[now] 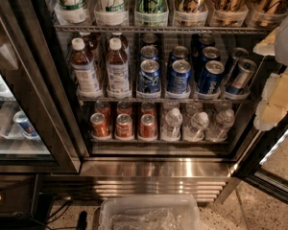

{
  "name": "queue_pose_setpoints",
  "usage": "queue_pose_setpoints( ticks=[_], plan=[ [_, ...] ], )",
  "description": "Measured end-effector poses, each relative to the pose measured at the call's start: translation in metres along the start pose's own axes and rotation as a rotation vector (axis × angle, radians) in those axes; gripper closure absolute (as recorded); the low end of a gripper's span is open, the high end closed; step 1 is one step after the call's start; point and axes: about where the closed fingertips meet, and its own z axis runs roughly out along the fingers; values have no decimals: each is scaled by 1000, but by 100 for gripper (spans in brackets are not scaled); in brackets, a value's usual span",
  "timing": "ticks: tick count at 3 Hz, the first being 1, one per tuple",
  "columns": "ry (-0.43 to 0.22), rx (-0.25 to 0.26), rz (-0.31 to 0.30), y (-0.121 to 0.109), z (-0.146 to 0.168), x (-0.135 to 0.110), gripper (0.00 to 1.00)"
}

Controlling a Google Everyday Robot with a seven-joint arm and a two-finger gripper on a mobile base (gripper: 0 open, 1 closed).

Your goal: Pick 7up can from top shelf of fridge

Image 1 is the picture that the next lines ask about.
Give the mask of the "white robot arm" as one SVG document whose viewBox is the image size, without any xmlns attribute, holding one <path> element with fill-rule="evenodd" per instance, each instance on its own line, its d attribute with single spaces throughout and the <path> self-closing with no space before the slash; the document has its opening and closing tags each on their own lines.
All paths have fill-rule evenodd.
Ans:
<svg viewBox="0 0 288 230">
<path fill-rule="evenodd" d="M 268 131 L 276 127 L 288 112 L 288 15 L 252 51 L 261 56 L 274 56 L 278 63 L 287 67 L 284 73 L 272 73 L 268 77 L 255 111 L 254 127 Z"/>
</svg>

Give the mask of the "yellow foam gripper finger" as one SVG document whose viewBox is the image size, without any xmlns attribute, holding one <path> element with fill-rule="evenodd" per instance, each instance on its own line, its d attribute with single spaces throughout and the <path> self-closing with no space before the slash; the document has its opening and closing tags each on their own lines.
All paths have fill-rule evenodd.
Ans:
<svg viewBox="0 0 288 230">
<path fill-rule="evenodd" d="M 271 31 L 263 40 L 257 43 L 252 51 L 261 56 L 273 56 L 275 54 L 276 34 L 279 28 Z"/>
<path fill-rule="evenodd" d="M 268 131 L 276 127 L 288 112 L 288 70 L 272 73 L 261 94 L 253 125 L 257 130 Z"/>
</svg>

